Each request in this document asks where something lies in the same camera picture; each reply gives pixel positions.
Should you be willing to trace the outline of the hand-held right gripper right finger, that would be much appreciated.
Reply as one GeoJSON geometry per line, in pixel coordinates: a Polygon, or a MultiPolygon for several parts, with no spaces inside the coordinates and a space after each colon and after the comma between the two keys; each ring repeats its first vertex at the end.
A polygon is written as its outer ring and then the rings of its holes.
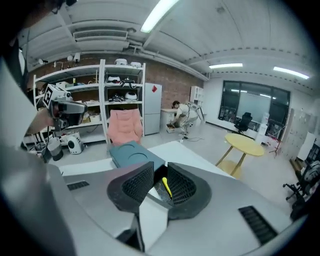
{"type": "Polygon", "coordinates": [[[177,163],[167,164],[167,184],[173,201],[168,211],[170,221],[194,218],[212,198],[210,185],[177,163]]]}

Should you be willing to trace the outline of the white refrigerator red label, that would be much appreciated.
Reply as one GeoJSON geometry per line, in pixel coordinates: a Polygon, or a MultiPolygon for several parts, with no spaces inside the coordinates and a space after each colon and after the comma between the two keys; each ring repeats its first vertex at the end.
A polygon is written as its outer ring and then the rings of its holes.
{"type": "Polygon", "coordinates": [[[144,88],[144,134],[160,132],[162,85],[145,83],[144,88]]]}

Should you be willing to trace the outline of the person's left forearm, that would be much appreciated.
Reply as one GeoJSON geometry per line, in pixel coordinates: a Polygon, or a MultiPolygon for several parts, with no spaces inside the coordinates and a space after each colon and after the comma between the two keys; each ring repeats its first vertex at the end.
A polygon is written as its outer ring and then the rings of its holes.
{"type": "Polygon", "coordinates": [[[54,120],[51,117],[49,110],[47,108],[43,108],[37,111],[34,119],[32,120],[25,134],[34,135],[41,132],[43,129],[47,127],[53,126],[54,120]]]}

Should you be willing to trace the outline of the red tripod stand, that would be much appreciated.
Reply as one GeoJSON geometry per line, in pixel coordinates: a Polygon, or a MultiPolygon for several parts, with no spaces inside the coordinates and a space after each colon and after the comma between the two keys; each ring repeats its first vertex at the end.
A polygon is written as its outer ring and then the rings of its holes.
{"type": "Polygon", "coordinates": [[[282,143],[282,136],[285,128],[286,128],[286,125],[282,126],[281,128],[274,129],[270,134],[270,138],[272,139],[270,146],[272,146],[272,150],[269,151],[269,153],[273,153],[275,158],[278,155],[278,151],[282,143]]]}

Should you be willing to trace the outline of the yellow handle screwdriver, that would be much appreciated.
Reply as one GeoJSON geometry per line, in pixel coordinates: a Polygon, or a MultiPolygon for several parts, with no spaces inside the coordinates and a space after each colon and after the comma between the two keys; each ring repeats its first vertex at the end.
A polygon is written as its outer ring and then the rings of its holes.
{"type": "Polygon", "coordinates": [[[166,192],[168,193],[169,197],[172,198],[172,192],[169,188],[167,178],[163,177],[161,180],[162,180],[162,184],[164,185],[164,188],[165,188],[166,192]]]}

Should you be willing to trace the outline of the yellow round table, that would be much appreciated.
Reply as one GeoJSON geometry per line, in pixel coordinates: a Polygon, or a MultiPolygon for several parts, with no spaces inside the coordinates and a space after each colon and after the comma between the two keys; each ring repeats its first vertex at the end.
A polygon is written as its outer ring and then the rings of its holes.
{"type": "Polygon", "coordinates": [[[229,143],[230,147],[215,166],[236,179],[239,179],[241,177],[241,166],[247,155],[253,157],[262,157],[265,153],[263,147],[260,144],[244,135],[237,133],[228,133],[225,135],[224,139],[227,143],[229,143]],[[242,156],[238,163],[235,163],[231,160],[225,160],[232,149],[236,149],[242,152],[242,156]]]}

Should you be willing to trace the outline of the white water dispenser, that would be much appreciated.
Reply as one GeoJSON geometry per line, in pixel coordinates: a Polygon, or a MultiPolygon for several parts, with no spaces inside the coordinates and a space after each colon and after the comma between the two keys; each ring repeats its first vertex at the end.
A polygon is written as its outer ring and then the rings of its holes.
{"type": "Polygon", "coordinates": [[[266,132],[268,129],[269,116],[270,114],[268,112],[265,112],[262,116],[262,119],[259,125],[259,129],[257,132],[257,136],[255,138],[255,141],[260,145],[265,144],[266,141],[268,140],[266,136],[266,132]]]}

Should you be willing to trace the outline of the white ceiling air conditioner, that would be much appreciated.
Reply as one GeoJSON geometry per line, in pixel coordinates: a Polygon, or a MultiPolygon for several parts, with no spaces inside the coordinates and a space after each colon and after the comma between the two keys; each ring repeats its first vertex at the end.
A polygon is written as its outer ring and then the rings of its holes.
{"type": "Polygon", "coordinates": [[[130,45],[128,32],[126,30],[108,29],[104,27],[77,30],[73,33],[73,38],[83,52],[121,52],[130,45]]]}

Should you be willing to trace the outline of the grey white cylindrical appliance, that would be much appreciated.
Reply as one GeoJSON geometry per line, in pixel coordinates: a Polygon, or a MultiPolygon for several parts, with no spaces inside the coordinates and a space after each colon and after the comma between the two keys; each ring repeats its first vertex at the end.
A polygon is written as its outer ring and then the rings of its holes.
{"type": "Polygon", "coordinates": [[[61,142],[57,137],[52,137],[49,139],[47,149],[49,150],[54,161],[60,160],[64,155],[61,142]]]}

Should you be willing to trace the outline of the person's black white shirt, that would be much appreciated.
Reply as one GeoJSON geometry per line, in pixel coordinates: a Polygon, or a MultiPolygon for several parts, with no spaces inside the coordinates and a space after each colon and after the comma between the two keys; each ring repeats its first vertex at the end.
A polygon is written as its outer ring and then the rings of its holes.
{"type": "Polygon", "coordinates": [[[37,111],[28,98],[28,65],[13,39],[4,46],[0,56],[0,144],[15,149],[32,130],[37,111]]]}

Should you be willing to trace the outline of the long ceiling light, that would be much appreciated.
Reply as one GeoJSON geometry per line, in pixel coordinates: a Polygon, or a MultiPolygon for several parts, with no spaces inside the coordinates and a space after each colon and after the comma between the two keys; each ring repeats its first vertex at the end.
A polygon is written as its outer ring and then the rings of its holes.
{"type": "Polygon", "coordinates": [[[224,63],[224,64],[215,64],[210,65],[210,69],[224,69],[224,68],[242,68],[243,63],[224,63]]]}
{"type": "Polygon", "coordinates": [[[144,21],[140,31],[142,33],[150,33],[158,22],[174,7],[179,0],[159,0],[153,10],[144,21]]]}
{"type": "Polygon", "coordinates": [[[308,80],[310,78],[308,75],[305,75],[303,73],[300,73],[300,72],[297,72],[294,70],[290,70],[290,69],[286,69],[286,68],[282,68],[282,67],[278,67],[278,66],[275,66],[273,68],[273,70],[277,71],[277,72],[285,73],[285,74],[290,74],[292,76],[296,76],[296,77],[299,77],[304,80],[308,80]]]}

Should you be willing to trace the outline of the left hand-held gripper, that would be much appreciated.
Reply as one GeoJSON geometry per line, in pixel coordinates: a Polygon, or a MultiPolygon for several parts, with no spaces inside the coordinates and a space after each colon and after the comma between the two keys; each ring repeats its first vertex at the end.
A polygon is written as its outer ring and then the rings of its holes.
{"type": "Polygon", "coordinates": [[[69,91],[49,83],[46,85],[41,103],[44,106],[46,125],[58,132],[81,124],[88,111],[87,105],[75,102],[69,91]]]}

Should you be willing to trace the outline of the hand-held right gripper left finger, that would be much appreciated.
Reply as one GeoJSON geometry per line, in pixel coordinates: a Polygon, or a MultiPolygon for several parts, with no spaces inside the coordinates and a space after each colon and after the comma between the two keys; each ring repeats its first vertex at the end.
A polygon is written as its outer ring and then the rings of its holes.
{"type": "Polygon", "coordinates": [[[134,226],[132,235],[120,235],[120,238],[127,238],[127,245],[133,244],[136,237],[138,245],[135,247],[145,251],[145,244],[142,238],[139,208],[150,189],[154,186],[154,163],[152,161],[132,164],[125,168],[116,170],[115,177],[107,186],[107,195],[112,203],[122,212],[134,214],[134,226]]]}

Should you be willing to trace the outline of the dark glass window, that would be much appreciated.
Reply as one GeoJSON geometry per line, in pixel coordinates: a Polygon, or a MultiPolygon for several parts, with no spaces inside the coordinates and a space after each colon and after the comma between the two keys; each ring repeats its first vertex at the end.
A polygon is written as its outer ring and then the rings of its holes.
{"type": "Polygon", "coordinates": [[[291,93],[273,86],[244,82],[223,81],[218,119],[236,123],[245,113],[250,113],[253,123],[261,123],[263,115],[269,121],[284,126],[289,112],[291,93]]]}

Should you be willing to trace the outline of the grey sliding box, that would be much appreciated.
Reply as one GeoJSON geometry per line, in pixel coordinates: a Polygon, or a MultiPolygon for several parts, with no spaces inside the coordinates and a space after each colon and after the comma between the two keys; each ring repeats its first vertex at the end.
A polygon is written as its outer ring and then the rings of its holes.
{"type": "Polygon", "coordinates": [[[140,206],[154,188],[156,199],[168,208],[173,206],[173,200],[162,182],[168,174],[165,160],[135,141],[114,146],[109,152],[117,168],[133,168],[119,180],[121,190],[129,199],[140,206]]]}

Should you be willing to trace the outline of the grey locker cabinet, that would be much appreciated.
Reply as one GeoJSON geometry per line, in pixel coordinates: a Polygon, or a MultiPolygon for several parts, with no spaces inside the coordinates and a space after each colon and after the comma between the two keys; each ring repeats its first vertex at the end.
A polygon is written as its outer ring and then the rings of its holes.
{"type": "Polygon", "coordinates": [[[316,140],[314,132],[317,117],[298,109],[292,109],[290,115],[292,117],[287,137],[287,156],[289,159],[305,161],[316,140]]]}

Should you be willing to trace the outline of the white small cabinet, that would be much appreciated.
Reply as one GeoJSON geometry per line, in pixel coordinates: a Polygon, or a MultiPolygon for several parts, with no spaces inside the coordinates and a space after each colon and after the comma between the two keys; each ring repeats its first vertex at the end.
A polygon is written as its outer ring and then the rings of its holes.
{"type": "Polygon", "coordinates": [[[199,86],[192,86],[190,90],[190,101],[193,103],[202,103],[204,96],[203,96],[204,89],[199,86]]]}

